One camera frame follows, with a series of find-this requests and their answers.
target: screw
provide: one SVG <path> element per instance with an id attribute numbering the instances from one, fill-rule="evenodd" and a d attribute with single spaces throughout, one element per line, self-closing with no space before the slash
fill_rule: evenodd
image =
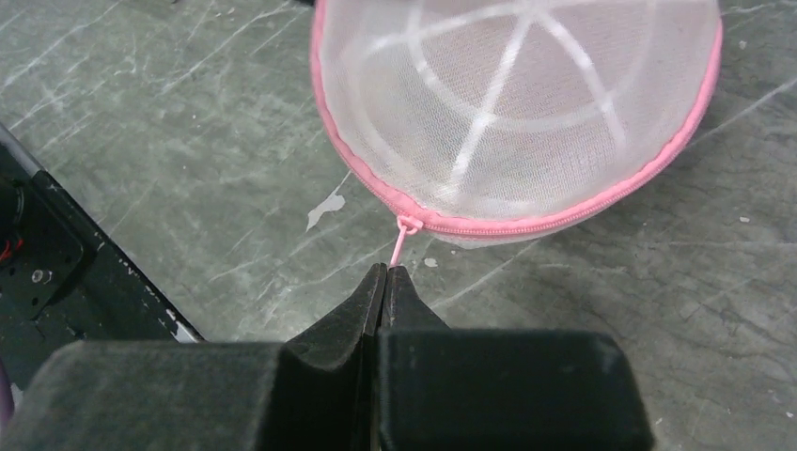
<path id="1" fill-rule="evenodd" d="M 52 271 L 35 270 L 30 276 L 30 281 L 34 284 L 48 284 L 53 280 Z"/>

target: marble floor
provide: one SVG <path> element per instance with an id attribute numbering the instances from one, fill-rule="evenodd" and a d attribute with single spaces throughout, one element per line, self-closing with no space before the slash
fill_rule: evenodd
<path id="1" fill-rule="evenodd" d="M 660 450 L 795 449 L 797 3 L 720 3 L 716 94 L 660 177 L 541 241 L 418 235 L 404 260 L 452 326 L 614 336 Z M 394 220 L 322 131 L 311 18 L 0 0 L 0 122 L 211 340 L 290 338 L 392 250 Z"/>

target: mesh laundry bag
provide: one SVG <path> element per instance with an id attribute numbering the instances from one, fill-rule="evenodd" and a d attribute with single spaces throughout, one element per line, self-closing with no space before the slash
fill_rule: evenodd
<path id="1" fill-rule="evenodd" d="M 572 226 L 660 172 L 721 42 L 715 0 L 318 0 L 311 68 L 333 144 L 402 232 L 474 247 Z"/>

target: purple object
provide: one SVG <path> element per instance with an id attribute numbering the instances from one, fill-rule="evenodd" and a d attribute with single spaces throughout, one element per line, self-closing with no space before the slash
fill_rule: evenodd
<path id="1" fill-rule="evenodd" d="M 0 429 L 5 429 L 11 415 L 14 414 L 14 395 L 11 393 L 11 381 L 0 360 Z"/>

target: black object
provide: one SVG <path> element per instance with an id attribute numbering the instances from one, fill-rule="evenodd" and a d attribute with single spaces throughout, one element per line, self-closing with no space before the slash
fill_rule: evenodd
<path id="1" fill-rule="evenodd" d="M 0 448 L 374 451 L 378 440 L 384 451 L 653 443 L 611 338 L 450 330 L 404 268 L 380 264 L 286 344 L 67 347 L 35 378 Z"/>
<path id="2" fill-rule="evenodd" d="M 0 257 L 0 356 L 21 389 L 53 351 L 76 340 L 174 341 L 180 329 L 199 339 L 0 124 L 0 252 L 6 245 L 8 253 Z"/>

